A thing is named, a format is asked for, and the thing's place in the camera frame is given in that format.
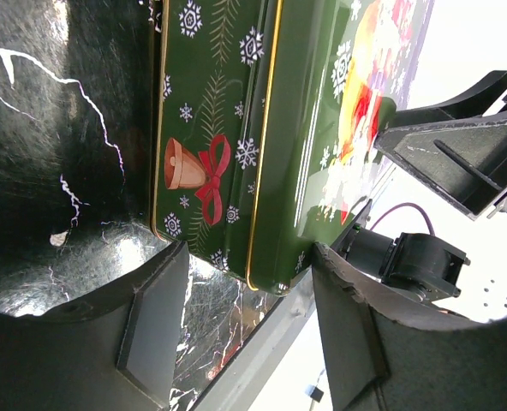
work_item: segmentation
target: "brown bell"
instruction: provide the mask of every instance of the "brown bell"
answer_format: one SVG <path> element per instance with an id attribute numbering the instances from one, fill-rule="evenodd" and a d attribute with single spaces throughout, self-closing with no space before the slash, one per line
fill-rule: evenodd
<path id="1" fill-rule="evenodd" d="M 176 139 L 169 139 L 164 153 L 166 188 L 199 188 L 206 183 L 202 163 Z"/>

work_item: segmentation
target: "red bow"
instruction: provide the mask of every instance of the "red bow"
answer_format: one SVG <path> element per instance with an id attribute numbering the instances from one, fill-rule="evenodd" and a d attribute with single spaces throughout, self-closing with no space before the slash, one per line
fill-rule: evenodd
<path id="1" fill-rule="evenodd" d="M 223 145 L 223 153 L 221 158 L 217 158 L 217 149 L 219 145 Z M 202 201 L 202 215 L 206 222 L 214 225 L 221 220 L 223 216 L 223 204 L 221 202 L 221 194 L 219 186 L 221 185 L 221 176 L 229 167 L 230 162 L 230 145 L 224 134 L 216 135 L 210 144 L 208 152 L 199 152 L 199 158 L 206 169 L 208 182 L 198 189 L 194 194 Z M 210 215 L 209 207 L 213 202 L 213 217 Z"/>

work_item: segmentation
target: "green metal tin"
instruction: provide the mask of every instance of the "green metal tin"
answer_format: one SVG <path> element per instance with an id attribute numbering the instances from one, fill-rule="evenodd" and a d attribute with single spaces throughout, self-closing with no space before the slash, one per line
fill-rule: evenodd
<path id="1" fill-rule="evenodd" d="M 252 289 L 285 295 L 313 241 L 335 241 L 380 176 L 373 139 L 410 81 L 426 5 L 164 8 L 153 231 L 187 240 Z"/>

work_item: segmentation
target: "snowflake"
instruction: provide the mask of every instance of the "snowflake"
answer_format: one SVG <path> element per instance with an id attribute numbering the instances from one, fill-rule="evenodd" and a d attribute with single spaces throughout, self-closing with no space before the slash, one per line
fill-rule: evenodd
<path id="1" fill-rule="evenodd" d="M 235 106 L 235 116 L 242 118 L 244 116 L 244 104 L 242 101 Z"/>
<path id="2" fill-rule="evenodd" d="M 164 77 L 164 91 L 162 93 L 162 101 L 165 101 L 170 94 L 171 94 L 170 77 L 166 75 Z"/>
<path id="3" fill-rule="evenodd" d="M 217 250 L 215 254 L 210 255 L 212 264 L 215 265 L 221 271 L 228 271 L 229 264 L 227 263 L 227 257 L 223 256 L 221 249 Z"/>
<path id="4" fill-rule="evenodd" d="M 246 34 L 244 40 L 240 40 L 241 61 L 251 66 L 261 56 L 263 56 L 263 34 L 258 33 L 255 27 L 252 27 L 249 34 Z"/>
<path id="5" fill-rule="evenodd" d="M 181 107 L 179 111 L 181 112 L 179 117 L 185 120 L 185 122 L 188 122 L 191 118 L 193 118 L 193 108 L 189 107 L 187 103 L 185 103 L 185 105 Z"/>
<path id="6" fill-rule="evenodd" d="M 345 89 L 345 81 L 347 80 L 347 73 L 349 72 L 350 40 L 347 43 L 339 45 L 337 57 L 338 59 L 333 63 L 331 80 L 333 81 L 333 96 L 336 100 L 339 100 L 340 94 Z"/>
<path id="7" fill-rule="evenodd" d="M 184 195 L 183 197 L 179 198 L 179 204 L 183 208 L 187 208 L 188 207 L 188 198 L 187 198 L 186 195 Z"/>
<path id="8" fill-rule="evenodd" d="M 305 260 L 305 252 L 302 251 L 299 257 L 297 258 L 297 265 L 295 266 L 295 272 L 299 274 L 301 268 L 303 268 L 303 261 Z"/>
<path id="9" fill-rule="evenodd" d="M 362 8 L 362 3 L 360 0 L 354 0 L 350 5 L 350 9 L 352 10 L 352 14 L 350 15 L 350 20 L 358 20 L 358 12 Z"/>
<path id="10" fill-rule="evenodd" d="M 202 27 L 200 18 L 201 6 L 194 4 L 193 0 L 187 1 L 187 6 L 179 14 L 179 26 L 182 28 L 182 34 L 193 38 Z"/>
<path id="11" fill-rule="evenodd" d="M 238 215 L 238 208 L 229 205 L 227 209 L 227 223 L 233 224 L 240 219 Z"/>
<path id="12" fill-rule="evenodd" d="M 182 233 L 179 218 L 177 218 L 173 212 L 171 212 L 168 217 L 164 218 L 164 225 L 166 226 L 166 232 L 172 237 L 177 237 Z"/>
<path id="13" fill-rule="evenodd" d="M 400 92 L 404 86 L 406 80 L 406 70 L 402 70 L 402 73 L 394 79 L 392 82 L 391 92 Z"/>
<path id="14" fill-rule="evenodd" d="M 328 166 L 328 159 L 330 158 L 330 147 L 324 148 L 324 154 L 322 155 L 322 159 L 320 160 L 320 169 L 323 170 Z"/>
<path id="15" fill-rule="evenodd" d="M 238 141 L 236 159 L 243 170 L 245 170 L 249 165 L 257 165 L 255 158 L 258 152 L 259 148 L 255 148 L 254 139 Z"/>

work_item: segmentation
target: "purple cable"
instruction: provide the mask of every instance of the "purple cable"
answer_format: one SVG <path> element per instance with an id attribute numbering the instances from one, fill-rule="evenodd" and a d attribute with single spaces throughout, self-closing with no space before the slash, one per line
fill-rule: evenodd
<path id="1" fill-rule="evenodd" d="M 415 208 L 418 212 L 421 213 L 421 215 L 423 216 L 423 218 L 425 219 L 425 223 L 426 223 L 426 227 L 428 228 L 428 232 L 430 235 L 435 235 L 434 234 L 434 227 L 432 226 L 432 223 L 431 223 L 431 219 L 429 218 L 428 214 L 426 214 L 426 211 L 423 210 L 421 208 L 420 205 L 416 205 L 415 203 L 402 203 L 402 204 L 399 204 L 399 205 L 395 205 L 394 207 L 392 207 L 388 212 L 386 212 L 385 214 L 383 214 L 379 220 L 377 220 L 375 222 L 375 224 L 372 226 L 372 228 L 370 230 L 373 230 L 375 229 L 375 227 L 378 226 L 379 223 L 381 223 L 381 221 L 383 221 L 383 218 L 387 217 L 389 214 L 391 214 L 392 212 L 398 210 L 399 208 L 403 208 L 403 207 L 411 207 L 411 208 Z"/>

